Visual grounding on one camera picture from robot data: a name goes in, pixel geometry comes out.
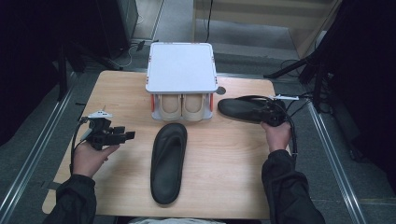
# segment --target black sleeve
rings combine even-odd
[[[309,197],[308,181],[294,170],[294,159],[286,150],[276,150],[262,166],[262,183],[270,207],[272,224],[325,223]]]
[[[72,175],[56,190],[56,205],[43,223],[93,223],[96,213],[95,182]]]

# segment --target slipper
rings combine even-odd
[[[160,114],[163,120],[180,119],[181,96],[178,94],[160,95]]]
[[[264,121],[274,127],[282,124],[286,118],[279,107],[284,109],[285,103],[260,95],[222,99],[218,102],[219,112],[227,117],[252,123]]]
[[[204,118],[205,113],[204,94],[184,94],[183,109],[181,114],[183,119],[189,121],[199,121]]]
[[[180,192],[187,130],[180,123],[163,126],[154,140],[150,188],[155,202],[172,203]]]

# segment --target black flip-flop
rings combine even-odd
[[[163,126],[154,140],[150,188],[155,202],[172,203],[180,192],[187,130],[180,123]]]
[[[219,112],[227,117],[252,123],[266,121],[272,126],[280,125],[285,120],[279,107],[285,108],[285,104],[260,95],[222,99],[218,102]]]

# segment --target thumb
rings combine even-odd
[[[115,152],[119,147],[120,145],[106,147],[102,150],[102,155],[104,156],[104,158],[107,158],[111,153]]]

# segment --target person's left hand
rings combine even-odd
[[[81,143],[75,151],[73,175],[85,175],[92,178],[108,156],[116,151],[120,145],[110,146],[103,150],[94,149],[90,143]]]

